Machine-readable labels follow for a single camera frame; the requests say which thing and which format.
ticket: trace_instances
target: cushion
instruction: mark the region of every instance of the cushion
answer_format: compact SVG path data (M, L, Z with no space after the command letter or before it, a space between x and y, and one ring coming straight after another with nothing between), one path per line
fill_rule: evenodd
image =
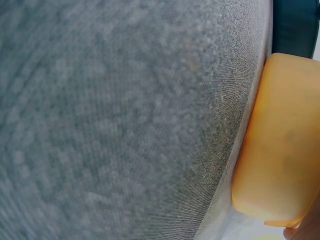
M1 239L221 239L271 2L2 1Z

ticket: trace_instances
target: orange object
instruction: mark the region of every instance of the orange object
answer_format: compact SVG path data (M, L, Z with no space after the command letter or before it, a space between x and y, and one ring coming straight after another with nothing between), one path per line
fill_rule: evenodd
M295 227L320 189L320 62L266 61L232 179L232 202L265 225Z

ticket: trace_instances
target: curved fabric surface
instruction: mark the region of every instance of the curved fabric surface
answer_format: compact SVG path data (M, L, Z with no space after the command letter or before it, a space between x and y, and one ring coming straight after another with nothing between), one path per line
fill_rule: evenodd
M269 6L0 1L1 239L187 240L218 226Z

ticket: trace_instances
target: gray cushion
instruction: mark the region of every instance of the gray cushion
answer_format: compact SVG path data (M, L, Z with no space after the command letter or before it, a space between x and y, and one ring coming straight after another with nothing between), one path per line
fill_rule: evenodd
M0 1L1 239L219 238L270 2Z

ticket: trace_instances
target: gray knit fabric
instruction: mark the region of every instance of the gray knit fabric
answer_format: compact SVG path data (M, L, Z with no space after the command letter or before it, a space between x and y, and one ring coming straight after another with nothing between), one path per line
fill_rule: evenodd
M210 227L270 2L0 0L0 239Z

